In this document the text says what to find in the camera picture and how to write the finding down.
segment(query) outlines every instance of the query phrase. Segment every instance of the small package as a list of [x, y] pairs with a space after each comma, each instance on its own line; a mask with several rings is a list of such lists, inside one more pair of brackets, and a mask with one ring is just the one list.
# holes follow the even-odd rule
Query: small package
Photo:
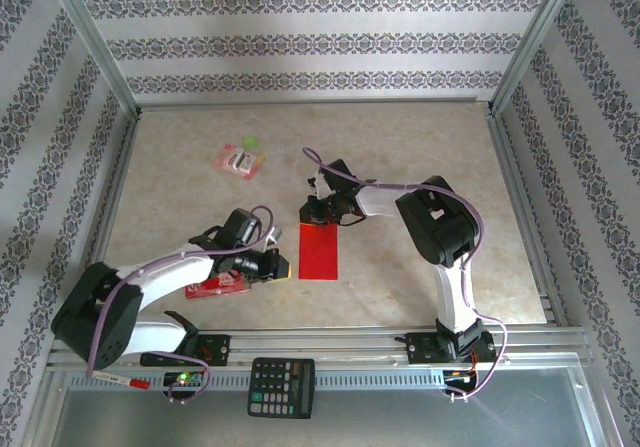
[[213, 279], [207, 279], [198, 284], [191, 284], [185, 287], [184, 293], [187, 299], [199, 299], [212, 295], [235, 294], [246, 292], [251, 288], [249, 283], [242, 277], [242, 274], [231, 270], [217, 275]]
[[250, 180], [262, 165], [264, 155], [257, 152], [249, 152], [242, 147], [233, 144], [226, 144], [220, 152], [213, 166], [216, 169], [224, 170], [232, 174]]

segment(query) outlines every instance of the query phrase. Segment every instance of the green object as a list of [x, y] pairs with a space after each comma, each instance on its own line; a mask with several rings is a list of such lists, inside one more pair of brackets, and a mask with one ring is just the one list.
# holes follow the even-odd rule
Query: green object
[[253, 135], [249, 135], [242, 139], [242, 148], [244, 150], [258, 150], [258, 139]]

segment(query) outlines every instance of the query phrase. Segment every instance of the calculator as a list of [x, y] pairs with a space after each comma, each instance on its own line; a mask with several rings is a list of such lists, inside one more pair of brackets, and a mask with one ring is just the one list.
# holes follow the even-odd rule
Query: calculator
[[253, 361], [247, 412], [253, 417], [310, 419], [313, 359], [259, 357]]

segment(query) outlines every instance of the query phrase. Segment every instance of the patterned wallpaper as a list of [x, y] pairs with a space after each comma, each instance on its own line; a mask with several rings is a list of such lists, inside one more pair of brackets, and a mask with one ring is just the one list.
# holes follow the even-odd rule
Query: patterned wallpaper
[[489, 100], [541, 0], [84, 0], [148, 104]]
[[127, 123], [58, 0], [0, 0], [0, 446], [19, 445], [49, 324], [93, 248]]
[[638, 0], [566, 0], [502, 117], [626, 445], [640, 445], [639, 22]]

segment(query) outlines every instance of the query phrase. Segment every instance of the red block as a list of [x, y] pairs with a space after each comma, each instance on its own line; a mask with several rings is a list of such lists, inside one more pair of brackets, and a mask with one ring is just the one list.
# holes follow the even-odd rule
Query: red block
[[338, 226], [300, 224], [298, 278], [338, 280]]

